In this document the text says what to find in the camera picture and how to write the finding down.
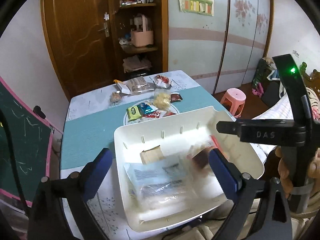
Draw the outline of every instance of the plastic stool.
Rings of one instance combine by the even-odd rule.
[[[243,93],[238,88],[229,88],[224,93],[220,103],[225,103],[226,99],[228,99],[231,102],[230,114],[232,114],[235,118],[240,117],[246,99],[245,93]],[[235,116],[238,108],[240,109],[240,113],[237,116]]]

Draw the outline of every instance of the plastic tray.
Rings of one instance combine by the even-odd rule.
[[[252,146],[240,142],[235,135],[218,133],[216,130],[218,121],[232,121],[232,119],[226,111],[218,112],[213,106],[208,106],[116,129],[114,138],[121,197],[132,230],[146,232],[182,224],[214,209],[226,200],[217,179],[209,176],[197,178],[192,182],[199,198],[186,210],[179,212],[185,207],[176,205],[148,212],[141,211],[136,199],[129,194],[130,181],[124,163],[142,163],[140,152],[143,150],[160,145],[164,156],[179,154],[185,158],[192,145],[199,144],[210,135],[214,135],[221,148],[228,153],[230,161],[241,173],[248,172],[255,179],[263,174],[264,166]]]

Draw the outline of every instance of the white wall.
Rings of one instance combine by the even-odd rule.
[[[307,73],[320,71],[320,36],[295,0],[274,0],[275,11],[268,57],[292,54],[296,64],[308,65]]]
[[[39,105],[53,124],[63,128],[69,102],[44,40],[40,0],[27,0],[1,36],[0,76],[31,109]]]

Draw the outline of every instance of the shelf board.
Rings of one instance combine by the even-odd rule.
[[[124,6],[121,6],[119,10],[129,9],[133,7],[149,7],[149,6],[156,6],[156,3],[137,3],[137,4],[131,4],[131,5],[124,5]]]
[[[124,50],[124,52],[128,53],[128,54],[140,54],[140,53],[144,53],[144,52],[149,52],[149,51],[155,51],[158,50],[158,47],[154,46],[154,47],[135,47],[133,45],[120,45],[121,48]]]

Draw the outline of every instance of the chalkboard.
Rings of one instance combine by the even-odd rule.
[[[0,109],[7,119],[12,135],[18,175],[25,199],[32,202],[41,178],[46,175],[52,130],[45,120],[41,120],[19,100],[1,77]],[[0,189],[2,193],[19,196],[10,164],[6,135],[1,125]]]

